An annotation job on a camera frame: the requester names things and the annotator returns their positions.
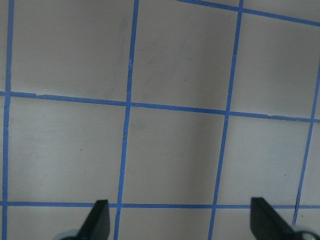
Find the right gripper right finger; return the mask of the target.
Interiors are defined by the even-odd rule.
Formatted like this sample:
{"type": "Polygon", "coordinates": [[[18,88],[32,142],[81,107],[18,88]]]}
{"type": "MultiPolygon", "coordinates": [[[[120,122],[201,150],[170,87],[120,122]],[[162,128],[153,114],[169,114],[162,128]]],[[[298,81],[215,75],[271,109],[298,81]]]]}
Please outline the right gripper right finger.
{"type": "Polygon", "coordinates": [[[256,240],[316,240],[318,234],[289,225],[263,197],[250,200],[250,230],[256,240]]]}

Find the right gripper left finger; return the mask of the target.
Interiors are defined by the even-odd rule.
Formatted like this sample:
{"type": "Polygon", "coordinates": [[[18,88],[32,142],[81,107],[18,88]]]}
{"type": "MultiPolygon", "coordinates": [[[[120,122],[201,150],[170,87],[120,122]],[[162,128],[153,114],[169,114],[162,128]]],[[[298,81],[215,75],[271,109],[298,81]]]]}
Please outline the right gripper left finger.
{"type": "Polygon", "coordinates": [[[58,234],[56,240],[108,240],[111,232],[110,208],[107,199],[97,200],[76,233],[58,234]]]}

